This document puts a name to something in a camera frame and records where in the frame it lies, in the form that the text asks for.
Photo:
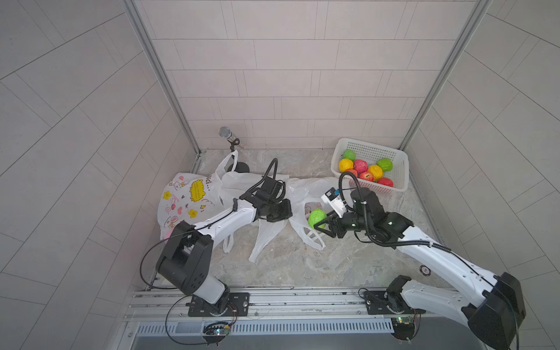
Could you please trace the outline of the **white translucent plastic bag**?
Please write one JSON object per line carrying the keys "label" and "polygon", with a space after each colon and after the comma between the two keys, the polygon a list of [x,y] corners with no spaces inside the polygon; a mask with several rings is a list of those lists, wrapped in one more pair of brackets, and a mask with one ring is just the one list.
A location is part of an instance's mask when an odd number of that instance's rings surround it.
{"label": "white translucent plastic bag", "polygon": [[[252,185],[262,179],[260,174],[227,172],[222,177],[222,187],[219,195],[224,206],[231,206],[233,199],[245,193]],[[249,256],[249,262],[256,262],[258,255],[264,248],[275,239],[287,226],[288,221],[283,220],[278,223],[269,223],[264,219],[259,219],[251,224],[253,228],[258,227],[258,236],[255,246]]]}

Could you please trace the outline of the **bright green apple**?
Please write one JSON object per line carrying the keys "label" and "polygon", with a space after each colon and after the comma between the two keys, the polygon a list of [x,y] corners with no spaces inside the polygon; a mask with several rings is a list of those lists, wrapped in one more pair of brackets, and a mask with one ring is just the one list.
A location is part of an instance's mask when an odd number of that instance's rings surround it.
{"label": "bright green apple", "polygon": [[315,228],[315,225],[327,219],[327,214],[323,209],[314,209],[308,217],[308,224],[310,228]]}

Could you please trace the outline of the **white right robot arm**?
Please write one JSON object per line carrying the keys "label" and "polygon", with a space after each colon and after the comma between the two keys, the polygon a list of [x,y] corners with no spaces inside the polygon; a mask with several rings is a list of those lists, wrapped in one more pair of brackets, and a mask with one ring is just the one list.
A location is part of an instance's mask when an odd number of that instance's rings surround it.
{"label": "white right robot arm", "polygon": [[430,312],[468,327],[492,349],[519,345],[519,328],[526,317],[520,281],[504,272],[497,275],[462,258],[424,233],[408,218],[387,212],[378,196],[367,188],[351,191],[345,202],[340,190],[322,196],[332,211],[312,227],[332,238],[348,232],[364,233],[364,244],[396,249],[421,267],[436,273],[452,290],[430,287],[399,275],[379,297],[366,292],[367,304],[394,314]]}

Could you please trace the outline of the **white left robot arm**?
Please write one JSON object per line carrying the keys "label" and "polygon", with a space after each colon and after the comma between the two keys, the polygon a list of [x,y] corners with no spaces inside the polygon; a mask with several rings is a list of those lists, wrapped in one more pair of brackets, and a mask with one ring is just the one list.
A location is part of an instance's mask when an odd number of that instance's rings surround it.
{"label": "white left robot arm", "polygon": [[155,264],[156,271],[184,295],[202,299],[214,314],[227,309],[230,289],[209,274],[214,246],[258,219],[278,223],[293,215],[287,198],[270,199],[261,190],[233,199],[233,205],[207,223],[179,223]]}

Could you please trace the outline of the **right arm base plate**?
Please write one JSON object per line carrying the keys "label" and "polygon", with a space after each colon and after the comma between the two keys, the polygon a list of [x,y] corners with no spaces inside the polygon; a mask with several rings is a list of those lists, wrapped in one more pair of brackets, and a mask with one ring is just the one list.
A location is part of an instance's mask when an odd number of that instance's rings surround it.
{"label": "right arm base plate", "polygon": [[412,309],[402,296],[404,285],[411,280],[411,277],[399,275],[386,290],[360,288],[357,294],[364,300],[368,315],[425,314],[423,309]]}

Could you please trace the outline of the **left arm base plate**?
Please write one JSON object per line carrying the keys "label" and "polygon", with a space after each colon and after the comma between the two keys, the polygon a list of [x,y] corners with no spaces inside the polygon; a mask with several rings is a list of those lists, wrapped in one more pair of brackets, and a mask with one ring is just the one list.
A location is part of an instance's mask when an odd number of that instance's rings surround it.
{"label": "left arm base plate", "polygon": [[215,304],[193,296],[189,302],[189,317],[232,317],[247,316],[249,308],[249,293],[228,293]]}

